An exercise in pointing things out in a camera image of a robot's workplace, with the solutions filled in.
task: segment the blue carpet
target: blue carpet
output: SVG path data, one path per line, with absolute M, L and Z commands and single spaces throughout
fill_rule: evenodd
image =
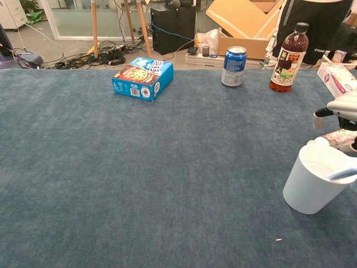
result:
M 282 189 L 332 100 L 247 70 L 176 71 L 155 102 L 115 71 L 0 71 L 0 267 L 357 267 L 357 194 L 307 216 Z

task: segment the blue soda can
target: blue soda can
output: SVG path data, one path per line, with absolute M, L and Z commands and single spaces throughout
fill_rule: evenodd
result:
M 225 54 L 222 84 L 237 87 L 242 83 L 247 50 L 242 46 L 231 46 Z

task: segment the white cabinet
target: white cabinet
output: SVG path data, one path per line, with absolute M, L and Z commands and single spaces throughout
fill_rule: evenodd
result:
M 26 22 L 27 18 L 19 0 L 0 0 L 0 23 L 4 29 L 17 29 Z

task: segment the cardboard box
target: cardboard box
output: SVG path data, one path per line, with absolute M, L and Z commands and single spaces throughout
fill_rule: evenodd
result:
M 153 102 L 172 78 L 172 63 L 136 58 L 112 78 L 112 83 L 117 94 Z
M 351 13 L 346 21 L 347 25 L 357 26 L 357 13 Z
M 218 55 L 229 46 L 244 46 L 248 58 L 264 59 L 283 0 L 215 0 L 206 14 L 226 34 L 219 36 Z
M 357 79 L 340 63 L 321 63 L 317 75 L 337 98 L 348 91 L 357 90 Z

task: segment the person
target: person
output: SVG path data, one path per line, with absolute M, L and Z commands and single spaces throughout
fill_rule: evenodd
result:
M 309 24 L 308 48 L 301 68 L 317 63 L 346 17 L 353 0 L 284 0 L 273 36 L 266 48 L 262 69 L 273 69 L 285 38 L 294 32 L 296 23 Z

